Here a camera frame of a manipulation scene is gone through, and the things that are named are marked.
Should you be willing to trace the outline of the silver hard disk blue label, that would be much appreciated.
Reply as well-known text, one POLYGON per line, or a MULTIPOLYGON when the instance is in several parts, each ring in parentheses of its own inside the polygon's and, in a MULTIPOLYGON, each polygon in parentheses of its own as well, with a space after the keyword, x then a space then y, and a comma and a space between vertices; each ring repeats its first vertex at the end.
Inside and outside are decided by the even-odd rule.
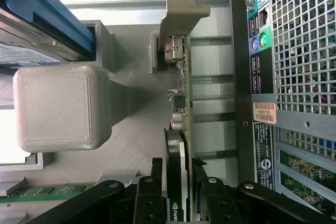
POLYGON ((88 61, 81 50, 0 8, 0 68, 88 61))

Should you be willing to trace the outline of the grey printed parts rack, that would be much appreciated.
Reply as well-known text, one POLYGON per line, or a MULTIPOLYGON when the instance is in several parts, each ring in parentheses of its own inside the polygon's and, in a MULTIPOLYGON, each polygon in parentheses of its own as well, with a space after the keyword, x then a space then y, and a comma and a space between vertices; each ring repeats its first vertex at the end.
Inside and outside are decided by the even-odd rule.
POLYGON ((71 63, 46 67, 44 79, 24 87, 22 126, 43 138, 41 169, 0 171, 0 182, 24 186, 96 183, 105 177, 148 175, 153 158, 166 157, 164 131, 172 116, 173 73, 150 73, 148 47, 158 25, 108 26, 104 54, 117 69, 71 63))

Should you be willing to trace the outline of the loose green RAM stick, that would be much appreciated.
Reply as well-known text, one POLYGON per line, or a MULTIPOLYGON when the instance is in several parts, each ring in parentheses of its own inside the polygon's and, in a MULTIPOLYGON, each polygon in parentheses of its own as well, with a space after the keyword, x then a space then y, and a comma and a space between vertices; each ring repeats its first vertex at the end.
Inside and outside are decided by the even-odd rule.
POLYGON ((8 196, 0 196, 0 205, 22 202, 68 200, 92 188, 96 183, 62 184, 47 186, 24 186, 8 196))

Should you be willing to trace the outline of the blue disk carrier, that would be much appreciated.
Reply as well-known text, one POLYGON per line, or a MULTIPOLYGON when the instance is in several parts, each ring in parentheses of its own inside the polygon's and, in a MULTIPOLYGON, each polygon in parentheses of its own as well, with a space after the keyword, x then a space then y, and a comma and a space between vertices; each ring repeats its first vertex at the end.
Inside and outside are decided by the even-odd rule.
POLYGON ((60 0, 0 0, 0 9, 58 40, 88 61, 96 60, 96 36, 60 0))

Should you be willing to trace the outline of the orange service tag sticker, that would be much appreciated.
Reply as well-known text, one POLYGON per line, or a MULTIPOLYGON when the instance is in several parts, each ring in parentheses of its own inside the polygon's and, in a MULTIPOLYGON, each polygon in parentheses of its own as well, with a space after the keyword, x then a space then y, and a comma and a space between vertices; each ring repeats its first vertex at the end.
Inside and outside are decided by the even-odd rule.
POLYGON ((254 102, 253 119, 256 122, 275 125, 277 123, 277 107, 274 102, 254 102))

